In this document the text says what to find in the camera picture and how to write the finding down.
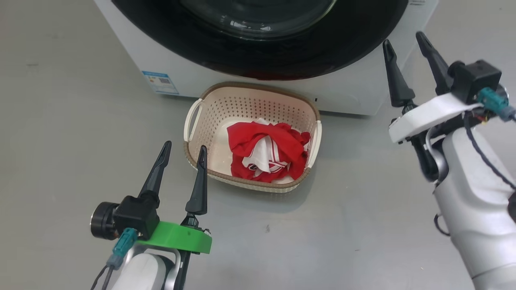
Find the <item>floor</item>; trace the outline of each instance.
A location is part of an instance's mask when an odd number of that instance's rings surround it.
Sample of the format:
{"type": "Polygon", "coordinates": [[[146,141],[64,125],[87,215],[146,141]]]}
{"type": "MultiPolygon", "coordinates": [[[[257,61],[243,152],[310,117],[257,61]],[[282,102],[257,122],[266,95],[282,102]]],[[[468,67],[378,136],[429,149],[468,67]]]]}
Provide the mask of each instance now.
{"type": "MultiPolygon", "coordinates": [[[[448,62],[495,64],[516,93],[515,14],[511,0],[442,0],[426,33],[448,62]]],[[[89,288],[113,245],[91,236],[92,211],[138,194],[169,139],[158,212],[184,217],[195,172],[181,136],[194,100],[151,92],[93,1],[0,1],[0,42],[0,281],[89,288]]],[[[434,95],[418,51],[404,72],[420,103],[434,95]]],[[[413,150],[390,143],[399,111],[324,115],[315,168],[290,195],[210,180],[200,223],[212,253],[192,257],[186,289],[473,289],[433,226],[413,150]]],[[[516,175],[516,126],[480,130],[516,175]]]]}

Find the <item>plastic basket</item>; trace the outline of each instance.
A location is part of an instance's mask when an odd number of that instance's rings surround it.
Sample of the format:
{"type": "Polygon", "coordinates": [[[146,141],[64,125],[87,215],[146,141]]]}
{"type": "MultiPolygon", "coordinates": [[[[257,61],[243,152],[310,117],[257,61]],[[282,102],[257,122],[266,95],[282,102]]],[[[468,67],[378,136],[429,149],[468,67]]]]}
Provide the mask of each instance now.
{"type": "Polygon", "coordinates": [[[285,193],[298,187],[310,173],[319,151],[321,133],[319,111],[305,97],[274,87],[231,82],[210,87],[192,105],[183,137],[186,158],[194,168],[201,146],[207,147],[210,177],[243,188],[285,193]],[[231,176],[233,153],[229,148],[227,128],[258,118],[273,124],[284,122],[300,132],[310,132],[307,164],[297,180],[287,176],[265,183],[231,176]]]}

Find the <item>green mount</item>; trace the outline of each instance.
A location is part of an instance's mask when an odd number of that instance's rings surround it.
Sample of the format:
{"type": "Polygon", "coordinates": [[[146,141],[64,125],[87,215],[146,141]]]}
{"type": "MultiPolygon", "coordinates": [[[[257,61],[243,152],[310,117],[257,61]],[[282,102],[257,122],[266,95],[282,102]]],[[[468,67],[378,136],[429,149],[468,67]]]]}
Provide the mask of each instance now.
{"type": "Polygon", "coordinates": [[[137,243],[209,254],[212,248],[212,237],[203,231],[177,223],[160,221],[149,240],[138,240],[137,243]]]}

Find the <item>basket rim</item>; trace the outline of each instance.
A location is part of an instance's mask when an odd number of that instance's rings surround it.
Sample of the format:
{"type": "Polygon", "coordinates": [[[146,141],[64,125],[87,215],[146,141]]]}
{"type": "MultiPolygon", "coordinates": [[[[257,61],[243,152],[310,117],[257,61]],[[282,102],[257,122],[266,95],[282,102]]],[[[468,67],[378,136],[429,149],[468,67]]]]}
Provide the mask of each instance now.
{"type": "Polygon", "coordinates": [[[244,88],[244,89],[254,89],[254,90],[260,90],[260,91],[268,91],[268,92],[272,92],[272,93],[278,93],[278,94],[282,94],[282,95],[285,95],[285,96],[289,96],[291,98],[295,98],[295,99],[298,99],[298,100],[302,100],[305,103],[310,105],[310,107],[312,108],[312,111],[315,114],[315,119],[317,121],[321,120],[321,115],[319,113],[319,110],[317,109],[315,104],[310,99],[308,99],[307,97],[305,97],[303,95],[300,95],[300,94],[297,94],[297,93],[294,93],[294,92],[291,92],[291,91],[288,91],[288,90],[285,90],[285,89],[281,89],[281,88],[277,88],[277,87],[271,87],[271,86],[267,86],[267,85],[259,85],[259,84],[243,83],[243,82],[223,82],[223,83],[218,83],[216,85],[213,85],[213,86],[209,87],[207,90],[205,90],[204,93],[202,93],[202,95],[201,95],[201,99],[204,100],[213,91],[221,89],[221,88],[225,88],[225,87],[234,87],[234,88],[244,88]]]}
{"type": "MultiPolygon", "coordinates": [[[[259,85],[259,84],[243,83],[243,82],[223,82],[223,83],[218,83],[216,85],[209,87],[207,90],[204,91],[204,93],[202,93],[200,98],[204,100],[213,91],[215,91],[217,89],[225,88],[225,87],[236,87],[236,88],[246,88],[246,89],[268,91],[268,92],[278,93],[278,94],[282,94],[285,96],[290,96],[291,98],[296,98],[296,99],[302,100],[310,105],[310,107],[312,108],[312,110],[315,114],[315,118],[316,118],[317,122],[320,122],[319,110],[315,107],[315,104],[310,99],[308,99],[305,96],[302,96],[300,94],[297,94],[297,93],[294,93],[294,92],[291,92],[291,91],[288,91],[285,89],[281,89],[281,88],[276,88],[276,87],[271,87],[271,86],[266,86],[266,85],[259,85]]],[[[183,141],[183,148],[185,151],[186,159],[188,160],[190,165],[195,167],[196,162],[190,153],[190,149],[188,147],[188,142],[183,141]]],[[[219,178],[229,180],[232,182],[242,183],[242,184],[251,185],[251,186],[285,189],[285,188],[290,188],[290,187],[300,184],[308,176],[308,174],[310,173],[310,169],[311,169],[310,167],[305,168],[303,174],[298,179],[296,179],[292,182],[289,182],[289,183],[285,183],[285,184],[267,183],[267,182],[253,181],[253,180],[238,178],[238,177],[234,177],[231,175],[227,175],[227,174],[223,174],[223,173],[214,171],[209,168],[208,168],[208,174],[211,174],[211,175],[214,175],[219,178]]]]}

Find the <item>white washing machine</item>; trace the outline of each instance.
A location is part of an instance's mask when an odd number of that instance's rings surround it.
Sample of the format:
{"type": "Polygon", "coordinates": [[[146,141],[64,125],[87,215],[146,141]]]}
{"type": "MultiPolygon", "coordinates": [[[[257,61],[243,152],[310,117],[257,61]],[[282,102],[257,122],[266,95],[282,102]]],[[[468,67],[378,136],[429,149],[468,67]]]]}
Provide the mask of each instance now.
{"type": "Polygon", "coordinates": [[[95,0],[156,93],[227,81],[282,87],[323,111],[374,115],[381,43],[402,68],[438,0],[95,0]]]}

